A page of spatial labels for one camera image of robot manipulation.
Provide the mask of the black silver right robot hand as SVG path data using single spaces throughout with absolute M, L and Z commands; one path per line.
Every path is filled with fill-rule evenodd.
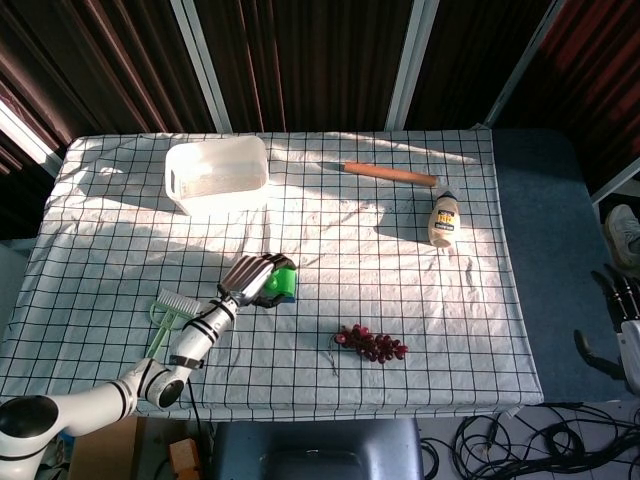
M 618 360 L 596 355 L 580 330 L 573 332 L 574 344 L 588 366 L 613 380 L 623 381 L 629 392 L 639 395 L 639 280 L 609 264 L 604 267 L 607 274 L 592 271 L 591 276 L 606 300 L 619 348 Z

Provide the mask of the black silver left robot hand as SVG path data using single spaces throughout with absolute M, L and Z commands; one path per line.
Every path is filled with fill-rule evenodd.
M 280 270 L 295 273 L 297 267 L 281 253 L 242 256 L 218 284 L 219 296 L 232 300 L 239 308 L 248 305 L 274 308 L 292 297 L 281 289 L 266 288 L 273 274 Z

